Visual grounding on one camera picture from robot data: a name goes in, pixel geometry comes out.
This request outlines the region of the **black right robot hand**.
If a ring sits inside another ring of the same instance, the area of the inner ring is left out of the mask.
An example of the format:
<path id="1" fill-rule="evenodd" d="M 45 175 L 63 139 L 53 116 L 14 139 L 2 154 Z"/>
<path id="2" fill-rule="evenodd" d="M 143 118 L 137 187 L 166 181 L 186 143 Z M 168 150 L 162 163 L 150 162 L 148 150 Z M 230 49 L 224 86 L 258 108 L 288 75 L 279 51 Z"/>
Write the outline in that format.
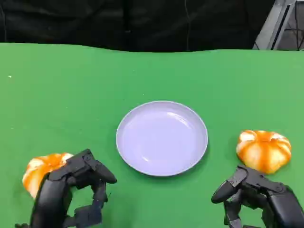
<path id="1" fill-rule="evenodd" d="M 244 227 L 239 216 L 242 206 L 262 209 L 262 221 L 267 228 L 304 226 L 304 210 L 293 190 L 244 165 L 237 166 L 233 175 L 214 192 L 211 201 L 224 204 L 224 225 L 230 228 Z"/>

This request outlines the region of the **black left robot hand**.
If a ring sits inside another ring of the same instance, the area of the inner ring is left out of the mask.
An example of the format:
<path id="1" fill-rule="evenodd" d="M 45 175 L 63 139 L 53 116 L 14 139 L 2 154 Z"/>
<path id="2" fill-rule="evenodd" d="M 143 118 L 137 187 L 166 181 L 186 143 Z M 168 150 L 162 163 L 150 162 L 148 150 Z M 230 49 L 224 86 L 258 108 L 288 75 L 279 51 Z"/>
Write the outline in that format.
<path id="1" fill-rule="evenodd" d="M 58 170 L 47 173 L 38 190 L 30 219 L 31 228 L 88 228 L 102 222 L 104 203 L 108 201 L 106 184 L 117 182 L 116 177 L 90 149 L 67 159 Z M 92 203 L 67 214 L 72 201 L 72 188 L 90 186 Z"/>

